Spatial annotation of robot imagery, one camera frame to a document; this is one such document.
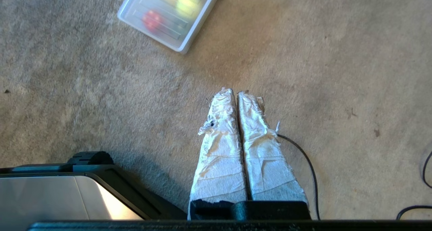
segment green ball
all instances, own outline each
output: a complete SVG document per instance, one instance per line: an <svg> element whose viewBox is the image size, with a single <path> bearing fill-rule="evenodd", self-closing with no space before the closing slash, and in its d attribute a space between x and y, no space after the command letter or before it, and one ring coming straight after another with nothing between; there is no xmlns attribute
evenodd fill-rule
<svg viewBox="0 0 432 231"><path fill-rule="evenodd" d="M178 0L176 11L184 19L194 20L201 11L200 0Z"/></svg>

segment black wheel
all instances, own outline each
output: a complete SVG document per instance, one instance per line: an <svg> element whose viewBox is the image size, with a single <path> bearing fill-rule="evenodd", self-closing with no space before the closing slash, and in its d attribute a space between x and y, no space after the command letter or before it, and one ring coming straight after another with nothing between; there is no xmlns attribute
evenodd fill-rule
<svg viewBox="0 0 432 231"><path fill-rule="evenodd" d="M111 156L104 151L79 152L69 159L73 165L113 165Z"/></svg>

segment torn paper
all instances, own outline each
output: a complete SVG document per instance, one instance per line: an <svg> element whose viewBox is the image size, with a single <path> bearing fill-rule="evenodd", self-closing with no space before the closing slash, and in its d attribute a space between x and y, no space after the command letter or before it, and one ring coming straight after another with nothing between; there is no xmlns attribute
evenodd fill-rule
<svg viewBox="0 0 432 231"><path fill-rule="evenodd" d="M253 200L303 201L306 194L283 156L277 132L264 118L264 101L246 92L238 96L246 180Z"/></svg>
<svg viewBox="0 0 432 231"><path fill-rule="evenodd" d="M197 199L212 203L245 201L242 148L232 89L222 88L213 97L207 121L198 134L204 133L190 202Z"/></svg>

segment black cable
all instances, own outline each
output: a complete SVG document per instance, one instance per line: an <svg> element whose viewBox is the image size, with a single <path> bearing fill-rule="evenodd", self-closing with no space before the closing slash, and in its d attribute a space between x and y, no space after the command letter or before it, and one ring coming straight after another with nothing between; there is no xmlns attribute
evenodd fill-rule
<svg viewBox="0 0 432 231"><path fill-rule="evenodd" d="M316 213L317 213L317 218L318 218L318 220L321 220L321 218L320 218L320 212L319 212L319 209L318 209L318 183L317 183L317 176L315 175L315 170L314 170L314 167L312 166L312 163L311 163L311 161L310 161L310 159L309 159L309 157L307 156L307 154L304 152L304 150L296 143L296 142L294 142L293 140L291 140L290 138L288 138L288 137L286 137L286 136L283 136L283 135L281 135L281 134L278 134L277 135L278 137L280 137L280 138L283 138L283 139L285 139L285 140L287 140L288 142L290 142L291 144L293 144L296 148L298 148L298 150L300 150L300 152L303 154L303 156L306 158L306 160L307 160L307 163L309 163L309 167L310 167L310 169L311 169L311 171L312 171L312 176L314 177L314 186L315 186L315 210L316 210Z"/></svg>
<svg viewBox="0 0 432 231"><path fill-rule="evenodd" d="M431 158L431 156L432 156L432 151L431 151L431 153L429 154L429 156L426 158L425 164L423 165L422 179L423 179L423 182L424 182L424 183L425 183L429 188L432 189L432 185L430 185L430 184L426 181L426 166L428 165L428 163L429 163L429 159ZM396 220L401 220L401 217L402 217L402 215L403 215L404 213L406 213L407 211L413 210L413 209L432 209L432 206L430 206L430 205L413 205L413 206L409 206L409 207L407 207L407 208L402 209L402 210L398 213L398 215L397 215L397 217L396 217Z"/></svg>

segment floor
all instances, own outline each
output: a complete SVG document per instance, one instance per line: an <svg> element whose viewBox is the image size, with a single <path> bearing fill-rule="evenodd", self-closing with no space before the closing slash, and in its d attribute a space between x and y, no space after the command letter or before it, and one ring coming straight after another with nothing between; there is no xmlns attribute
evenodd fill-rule
<svg viewBox="0 0 432 231"><path fill-rule="evenodd" d="M219 0L186 55L120 22L122 2L0 0L0 167L104 150L186 210L208 99L230 87L310 155L323 219L432 204L432 0Z"/></svg>

